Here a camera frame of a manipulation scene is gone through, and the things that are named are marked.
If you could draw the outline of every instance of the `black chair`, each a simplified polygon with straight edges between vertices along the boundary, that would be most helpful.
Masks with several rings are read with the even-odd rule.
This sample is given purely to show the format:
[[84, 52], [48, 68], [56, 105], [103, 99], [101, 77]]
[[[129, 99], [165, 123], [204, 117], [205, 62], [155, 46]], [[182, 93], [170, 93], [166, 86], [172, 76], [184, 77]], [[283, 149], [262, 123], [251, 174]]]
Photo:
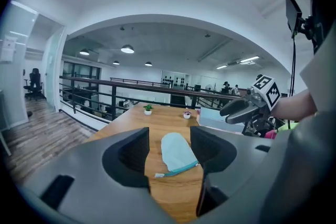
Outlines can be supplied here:
[[28, 93], [25, 94], [25, 97], [35, 98], [37, 100], [38, 97], [45, 98], [42, 94], [42, 84], [41, 82], [41, 74], [38, 71], [38, 68], [33, 68], [32, 72], [29, 74], [30, 77], [30, 85], [26, 85], [23, 88], [28, 90]]

